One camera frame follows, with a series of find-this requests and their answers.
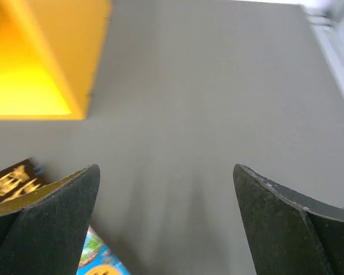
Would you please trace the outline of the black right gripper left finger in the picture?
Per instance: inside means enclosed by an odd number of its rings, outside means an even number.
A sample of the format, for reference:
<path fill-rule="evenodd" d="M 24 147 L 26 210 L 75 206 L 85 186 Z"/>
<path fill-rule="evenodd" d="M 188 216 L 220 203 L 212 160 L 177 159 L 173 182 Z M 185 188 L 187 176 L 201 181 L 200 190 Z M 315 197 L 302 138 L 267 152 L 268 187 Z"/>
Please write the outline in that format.
<path fill-rule="evenodd" d="M 0 203 L 0 274 L 76 274 L 99 186 L 92 164 Z"/>

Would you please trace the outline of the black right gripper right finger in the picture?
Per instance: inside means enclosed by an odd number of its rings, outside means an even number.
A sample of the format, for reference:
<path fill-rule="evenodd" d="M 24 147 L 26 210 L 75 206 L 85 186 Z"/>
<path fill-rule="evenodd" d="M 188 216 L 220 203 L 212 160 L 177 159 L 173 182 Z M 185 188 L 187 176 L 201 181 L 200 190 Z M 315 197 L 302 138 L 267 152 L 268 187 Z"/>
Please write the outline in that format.
<path fill-rule="evenodd" d="M 257 274 L 344 274 L 344 209 L 242 164 L 233 182 Z"/>

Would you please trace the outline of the black blue treehouse book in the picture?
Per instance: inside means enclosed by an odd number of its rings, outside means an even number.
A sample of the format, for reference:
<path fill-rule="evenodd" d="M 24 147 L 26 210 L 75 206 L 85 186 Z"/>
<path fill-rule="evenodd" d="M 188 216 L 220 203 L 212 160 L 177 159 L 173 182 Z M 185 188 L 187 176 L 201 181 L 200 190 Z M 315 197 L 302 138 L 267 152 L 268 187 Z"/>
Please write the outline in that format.
<path fill-rule="evenodd" d="M 42 168 L 25 159 L 0 171 L 0 203 L 13 200 L 51 184 Z M 116 254 L 91 228 L 85 237 L 76 274 L 127 274 Z"/>

